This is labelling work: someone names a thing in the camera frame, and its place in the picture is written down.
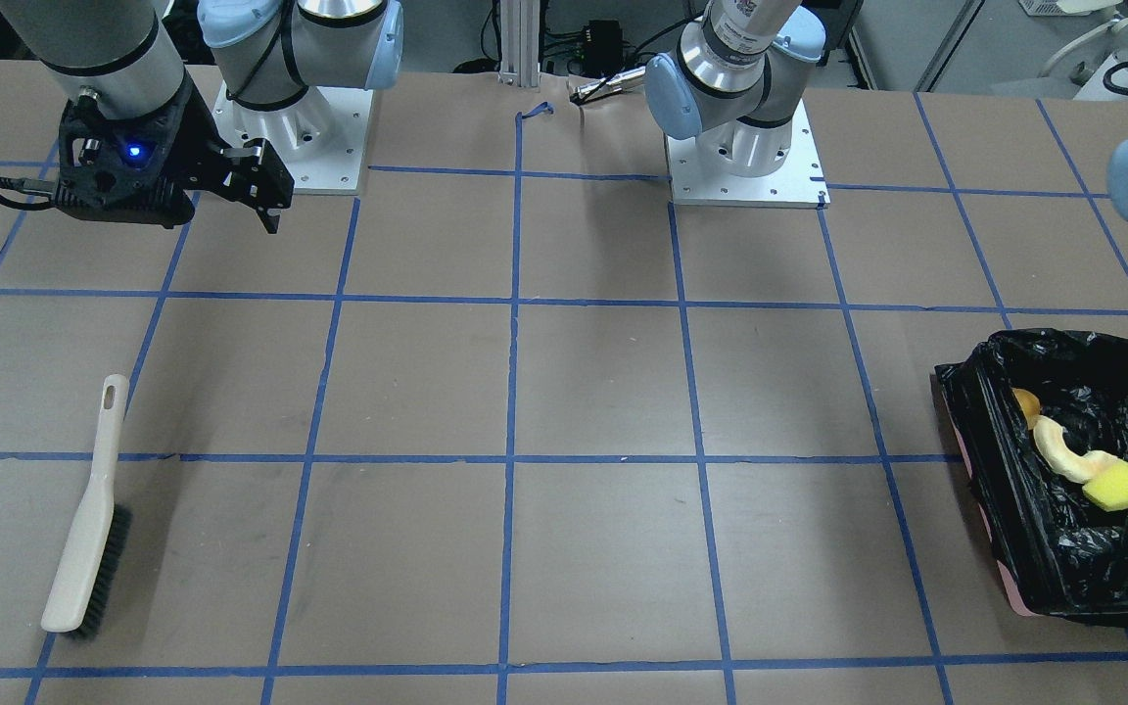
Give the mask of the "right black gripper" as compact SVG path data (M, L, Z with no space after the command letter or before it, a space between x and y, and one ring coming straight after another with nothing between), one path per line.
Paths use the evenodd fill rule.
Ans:
M199 190L254 208L265 232L277 235L282 210L294 201L294 175L268 139L229 147L191 77L176 95L176 129L162 170L162 205L178 208L183 193Z

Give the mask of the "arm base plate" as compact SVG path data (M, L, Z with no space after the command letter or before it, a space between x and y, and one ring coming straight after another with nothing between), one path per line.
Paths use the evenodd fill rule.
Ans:
M283 109L257 112L215 94L215 127L229 143L264 138L276 149L296 179L296 195L346 195L361 192L372 121L380 92L312 86Z
M807 104L779 126L735 120L699 135L664 136L678 206L823 209L831 195Z

